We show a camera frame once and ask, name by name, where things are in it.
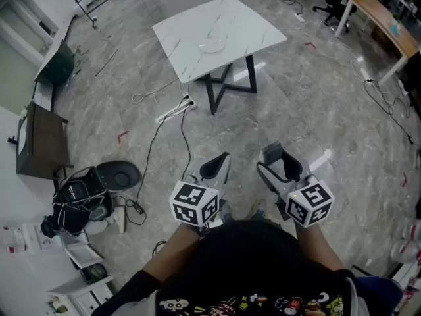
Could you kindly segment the black power adapter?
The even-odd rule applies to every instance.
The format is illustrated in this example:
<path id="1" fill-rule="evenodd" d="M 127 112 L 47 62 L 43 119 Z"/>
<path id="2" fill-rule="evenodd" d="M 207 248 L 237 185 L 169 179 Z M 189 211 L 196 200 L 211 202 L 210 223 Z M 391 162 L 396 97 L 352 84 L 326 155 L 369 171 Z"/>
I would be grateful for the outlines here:
<path id="1" fill-rule="evenodd" d="M 135 209 L 140 215 L 143 215 L 145 213 L 145 210 L 141 207 L 141 205 L 138 202 L 133 201 L 131 199 L 126 200 L 126 206 Z"/>

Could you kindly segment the wooden desk with white legs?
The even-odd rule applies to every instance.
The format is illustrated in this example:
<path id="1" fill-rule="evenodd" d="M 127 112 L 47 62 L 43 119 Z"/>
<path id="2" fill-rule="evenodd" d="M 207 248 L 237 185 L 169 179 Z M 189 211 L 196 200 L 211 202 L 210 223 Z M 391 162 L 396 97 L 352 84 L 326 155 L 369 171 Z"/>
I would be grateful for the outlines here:
<path id="1" fill-rule="evenodd" d="M 362 11 L 367 16 L 368 21 L 372 21 L 378 26 L 401 53 L 401 58 L 378 82 L 379 86 L 382 86 L 393 74 L 401 70 L 410 58 L 419 54 L 420 47 L 409 31 L 399 24 L 392 13 L 378 0 L 348 0 L 339 26 L 335 31 L 336 38 L 342 33 L 352 7 Z"/>

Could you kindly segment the person's black printed shirt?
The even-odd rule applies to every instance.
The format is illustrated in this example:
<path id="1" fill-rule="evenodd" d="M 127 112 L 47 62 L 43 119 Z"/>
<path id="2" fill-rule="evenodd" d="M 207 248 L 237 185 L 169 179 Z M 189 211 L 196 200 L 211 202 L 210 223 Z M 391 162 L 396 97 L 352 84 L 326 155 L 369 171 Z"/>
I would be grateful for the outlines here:
<path id="1" fill-rule="evenodd" d="M 138 271 L 92 316 L 393 316 L 393 280 L 333 271 L 297 235 L 267 220 L 238 220 L 200 236 L 164 282 Z"/>

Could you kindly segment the thin black rod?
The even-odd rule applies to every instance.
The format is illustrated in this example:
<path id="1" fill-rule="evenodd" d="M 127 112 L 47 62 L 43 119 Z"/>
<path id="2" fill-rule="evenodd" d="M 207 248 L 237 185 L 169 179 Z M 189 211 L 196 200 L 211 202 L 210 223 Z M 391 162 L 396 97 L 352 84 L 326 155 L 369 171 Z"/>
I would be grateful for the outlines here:
<path id="1" fill-rule="evenodd" d="M 116 53 L 118 52 L 118 49 L 116 49 L 114 51 L 114 53 L 107 59 L 107 61 L 105 62 L 105 64 L 99 69 L 99 71 L 95 74 L 95 77 L 98 77 L 98 75 L 100 75 L 100 73 L 102 73 L 102 71 L 107 67 L 107 65 L 110 63 L 110 61 L 112 60 L 112 58 L 116 55 Z"/>

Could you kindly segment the person's right shoe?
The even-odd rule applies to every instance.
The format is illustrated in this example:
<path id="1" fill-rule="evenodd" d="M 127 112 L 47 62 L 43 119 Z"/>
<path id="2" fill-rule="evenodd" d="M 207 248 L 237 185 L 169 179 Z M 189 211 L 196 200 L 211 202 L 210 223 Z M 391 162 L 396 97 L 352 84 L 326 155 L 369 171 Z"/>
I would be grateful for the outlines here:
<path id="1" fill-rule="evenodd" d="M 267 204 L 263 199 L 257 200 L 251 207 L 250 220 L 265 220 Z"/>

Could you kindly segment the person's left shoe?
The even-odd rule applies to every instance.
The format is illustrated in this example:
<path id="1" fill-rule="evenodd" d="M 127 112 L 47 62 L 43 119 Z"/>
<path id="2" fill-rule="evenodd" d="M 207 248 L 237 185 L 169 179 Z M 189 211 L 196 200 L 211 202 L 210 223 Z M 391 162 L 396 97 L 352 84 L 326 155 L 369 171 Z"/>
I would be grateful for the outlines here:
<path id="1" fill-rule="evenodd" d="M 220 218 L 223 224 L 235 221 L 233 210 L 229 203 L 225 203 L 220 210 Z"/>

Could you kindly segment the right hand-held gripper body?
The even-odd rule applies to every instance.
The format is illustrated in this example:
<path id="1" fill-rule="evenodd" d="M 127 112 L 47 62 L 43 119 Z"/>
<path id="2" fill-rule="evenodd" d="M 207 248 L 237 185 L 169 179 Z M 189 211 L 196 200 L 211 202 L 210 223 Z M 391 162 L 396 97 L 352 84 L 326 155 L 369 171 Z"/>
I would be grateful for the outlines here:
<path id="1" fill-rule="evenodd" d="M 283 191 L 276 203 L 283 219 L 293 219 L 303 228 L 323 221 L 330 213 L 335 197 L 323 180 L 310 174 Z"/>

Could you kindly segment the clear water bottle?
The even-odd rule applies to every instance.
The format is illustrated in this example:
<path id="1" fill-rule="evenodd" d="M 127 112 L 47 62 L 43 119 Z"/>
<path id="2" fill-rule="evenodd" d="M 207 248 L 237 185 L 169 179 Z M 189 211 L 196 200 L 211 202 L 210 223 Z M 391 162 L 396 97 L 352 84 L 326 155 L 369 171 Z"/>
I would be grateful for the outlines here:
<path id="1" fill-rule="evenodd" d="M 421 259 L 421 242 L 399 240 L 392 246 L 390 257 L 402 264 L 414 263 Z"/>
<path id="2" fill-rule="evenodd" d="M 421 242 L 421 219 L 405 224 L 401 233 L 404 240 Z"/>

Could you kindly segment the white marble table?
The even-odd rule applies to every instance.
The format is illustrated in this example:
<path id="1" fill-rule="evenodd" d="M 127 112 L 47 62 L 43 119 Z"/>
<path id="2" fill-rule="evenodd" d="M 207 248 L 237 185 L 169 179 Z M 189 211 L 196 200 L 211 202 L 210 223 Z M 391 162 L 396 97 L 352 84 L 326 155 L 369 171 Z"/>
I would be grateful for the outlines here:
<path id="1" fill-rule="evenodd" d="M 205 83 L 210 111 L 215 114 L 226 90 L 257 92 L 253 55 L 286 41 L 286 36 L 240 0 L 213 0 L 167 18 L 153 26 L 179 81 Z M 199 40 L 226 34 L 225 48 L 204 53 Z M 225 82 L 232 64 L 245 59 L 249 86 Z"/>

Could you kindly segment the white open box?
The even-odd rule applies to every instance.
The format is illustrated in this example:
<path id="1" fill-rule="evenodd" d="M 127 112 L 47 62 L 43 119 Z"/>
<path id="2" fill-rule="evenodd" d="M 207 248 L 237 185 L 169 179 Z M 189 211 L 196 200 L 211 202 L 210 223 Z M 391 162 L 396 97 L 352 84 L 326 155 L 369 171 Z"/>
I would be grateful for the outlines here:
<path id="1" fill-rule="evenodd" d="M 65 247 L 64 250 L 80 269 L 98 264 L 103 260 L 89 244 L 73 244 Z"/>

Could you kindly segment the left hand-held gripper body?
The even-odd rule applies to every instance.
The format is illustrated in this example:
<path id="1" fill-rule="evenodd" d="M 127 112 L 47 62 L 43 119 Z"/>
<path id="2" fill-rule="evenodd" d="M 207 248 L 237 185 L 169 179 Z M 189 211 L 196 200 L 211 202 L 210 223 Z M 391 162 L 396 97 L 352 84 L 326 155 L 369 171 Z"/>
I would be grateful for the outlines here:
<path id="1" fill-rule="evenodd" d="M 178 181 L 169 198 L 173 217 L 197 228 L 213 221 L 222 207 L 226 181 L 227 176 L 199 181 L 192 175 L 188 181 Z"/>

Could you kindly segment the clear glass plate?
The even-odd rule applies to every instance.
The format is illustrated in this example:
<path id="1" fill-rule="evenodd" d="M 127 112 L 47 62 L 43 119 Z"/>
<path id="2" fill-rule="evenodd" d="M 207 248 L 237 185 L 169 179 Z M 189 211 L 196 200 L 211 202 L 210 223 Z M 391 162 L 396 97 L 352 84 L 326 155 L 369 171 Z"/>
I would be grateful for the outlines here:
<path id="1" fill-rule="evenodd" d="M 198 47 L 204 53 L 218 53 L 226 46 L 227 35 L 217 34 L 199 40 Z"/>

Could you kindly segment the brown wooden cabinet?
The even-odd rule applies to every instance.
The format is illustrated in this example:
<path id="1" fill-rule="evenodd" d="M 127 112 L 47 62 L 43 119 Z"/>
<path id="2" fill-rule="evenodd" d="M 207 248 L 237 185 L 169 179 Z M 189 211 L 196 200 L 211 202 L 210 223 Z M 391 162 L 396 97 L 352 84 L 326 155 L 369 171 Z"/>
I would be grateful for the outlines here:
<path id="1" fill-rule="evenodd" d="M 72 168 L 66 124 L 65 118 L 30 102 L 18 123 L 16 173 L 52 180 L 61 169 Z"/>

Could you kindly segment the black backpack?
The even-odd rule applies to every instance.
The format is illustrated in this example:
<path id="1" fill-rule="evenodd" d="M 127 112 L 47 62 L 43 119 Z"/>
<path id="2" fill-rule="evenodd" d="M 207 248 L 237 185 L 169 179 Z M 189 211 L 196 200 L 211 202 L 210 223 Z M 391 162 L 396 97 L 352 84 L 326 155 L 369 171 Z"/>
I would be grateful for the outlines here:
<path id="1" fill-rule="evenodd" d="M 53 214 L 44 217 L 41 231 L 53 238 L 60 233 L 79 236 L 89 222 L 111 216 L 111 195 L 95 167 L 86 167 L 64 179 L 53 196 Z"/>

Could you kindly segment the person's left forearm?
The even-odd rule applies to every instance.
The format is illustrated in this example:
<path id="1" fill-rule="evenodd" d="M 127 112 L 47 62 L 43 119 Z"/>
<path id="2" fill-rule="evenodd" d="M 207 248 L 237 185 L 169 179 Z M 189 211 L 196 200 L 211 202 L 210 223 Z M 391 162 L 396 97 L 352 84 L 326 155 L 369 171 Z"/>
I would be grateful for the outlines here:
<path id="1" fill-rule="evenodd" d="M 159 282 L 164 282 L 185 265 L 199 245 L 200 238 L 188 224 L 181 224 L 142 270 Z"/>

